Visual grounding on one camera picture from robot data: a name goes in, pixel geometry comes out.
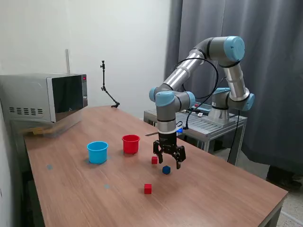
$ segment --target blue cup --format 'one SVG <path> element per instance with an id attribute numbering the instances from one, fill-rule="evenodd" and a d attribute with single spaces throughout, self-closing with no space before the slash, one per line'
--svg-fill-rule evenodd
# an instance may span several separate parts
<path id="1" fill-rule="evenodd" d="M 107 160 L 108 144 L 103 141 L 91 142 L 87 145 L 89 150 L 89 162 L 94 164 L 102 164 Z"/>

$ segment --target floor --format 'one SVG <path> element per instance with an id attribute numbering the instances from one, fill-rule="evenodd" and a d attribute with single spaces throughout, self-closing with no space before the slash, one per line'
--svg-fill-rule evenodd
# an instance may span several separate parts
<path id="1" fill-rule="evenodd" d="M 215 155 L 227 160 L 229 149 L 216 151 Z M 237 166 L 245 169 L 246 171 L 259 176 L 263 179 L 266 178 L 269 166 L 250 161 L 243 152 L 240 153 Z M 303 222 L 303 188 L 300 192 L 290 192 L 284 201 L 282 211 L 294 217 L 295 219 Z M 280 215 L 277 227 L 303 227 L 291 220 L 286 215 Z"/>

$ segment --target white wall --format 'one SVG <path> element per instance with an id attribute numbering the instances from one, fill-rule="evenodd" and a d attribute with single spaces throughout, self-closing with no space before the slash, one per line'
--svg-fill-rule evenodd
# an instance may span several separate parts
<path id="1" fill-rule="evenodd" d="M 137 117 L 155 108 L 149 90 L 164 79 L 170 0 L 69 0 L 71 71 L 87 73 L 90 106 L 112 105 Z"/>
<path id="2" fill-rule="evenodd" d="M 63 0 L 2 0 L 0 33 L 2 73 L 67 72 Z"/>
<path id="3" fill-rule="evenodd" d="M 3 0 L 2 73 L 71 72 L 88 76 L 89 106 L 111 105 L 137 117 L 155 108 L 148 92 L 164 79 L 171 0 Z"/>
<path id="4" fill-rule="evenodd" d="M 0 227 L 19 225 L 21 184 L 0 106 Z"/>

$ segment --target blue joint cap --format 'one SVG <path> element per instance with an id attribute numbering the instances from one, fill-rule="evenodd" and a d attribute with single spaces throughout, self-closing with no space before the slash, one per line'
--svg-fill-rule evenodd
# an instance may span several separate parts
<path id="1" fill-rule="evenodd" d="M 225 92 L 225 91 L 230 91 L 231 89 L 229 87 L 218 87 L 215 91 L 214 94 L 218 94 L 221 92 Z"/>
<path id="2" fill-rule="evenodd" d="M 162 172 L 163 172 L 164 174 L 169 174 L 169 173 L 170 173 L 170 167 L 169 167 L 169 166 L 164 166 L 164 167 L 162 168 Z"/>
<path id="3" fill-rule="evenodd" d="M 246 100 L 246 104 L 242 108 L 243 111 L 248 111 L 251 109 L 253 103 L 255 101 L 255 95 L 253 93 L 250 93 L 250 96 Z"/>
<path id="4" fill-rule="evenodd" d="M 241 61 L 245 53 L 245 44 L 239 36 L 229 36 L 223 43 L 226 57 L 231 61 Z"/>
<path id="5" fill-rule="evenodd" d="M 186 93 L 189 96 L 189 100 L 190 100 L 190 104 L 189 107 L 192 107 L 195 103 L 196 103 L 196 97 L 193 93 L 191 93 L 190 91 L 186 91 Z"/>
<path id="6" fill-rule="evenodd" d="M 156 90 L 157 87 L 153 87 L 151 90 L 150 90 L 150 100 L 155 102 L 155 90 Z"/>
<path id="7" fill-rule="evenodd" d="M 175 100 L 173 91 L 160 91 L 156 94 L 156 106 L 162 107 L 171 104 Z"/>

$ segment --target microwave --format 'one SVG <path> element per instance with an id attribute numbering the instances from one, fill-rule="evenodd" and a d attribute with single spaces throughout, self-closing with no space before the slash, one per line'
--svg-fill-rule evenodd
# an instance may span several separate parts
<path id="1" fill-rule="evenodd" d="M 2 111 L 10 120 L 55 123 L 86 107 L 85 74 L 0 75 Z"/>

